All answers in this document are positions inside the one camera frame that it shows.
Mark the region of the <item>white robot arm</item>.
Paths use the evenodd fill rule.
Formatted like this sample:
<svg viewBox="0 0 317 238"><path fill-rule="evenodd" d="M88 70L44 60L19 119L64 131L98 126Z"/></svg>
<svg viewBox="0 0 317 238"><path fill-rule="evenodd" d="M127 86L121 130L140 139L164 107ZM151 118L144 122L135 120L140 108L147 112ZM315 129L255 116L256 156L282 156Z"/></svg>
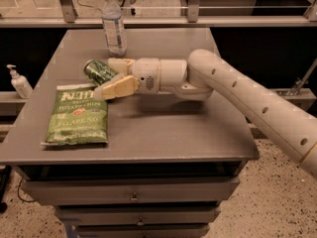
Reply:
<svg viewBox="0 0 317 238"><path fill-rule="evenodd" d="M296 165L317 178L317 119L203 49L187 59L109 59L116 74L94 96L109 100L135 93L170 92L205 100L216 91L254 123Z"/></svg>

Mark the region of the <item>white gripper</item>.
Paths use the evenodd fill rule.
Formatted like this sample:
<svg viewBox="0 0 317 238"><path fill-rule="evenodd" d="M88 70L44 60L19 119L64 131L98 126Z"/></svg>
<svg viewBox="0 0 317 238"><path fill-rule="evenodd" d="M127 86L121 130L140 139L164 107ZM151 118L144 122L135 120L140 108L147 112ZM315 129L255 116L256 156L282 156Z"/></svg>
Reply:
<svg viewBox="0 0 317 238"><path fill-rule="evenodd" d="M118 73L110 81L94 89L97 100L110 100L140 94L157 94L159 92L159 59L116 59L109 58L108 65Z"/></svg>

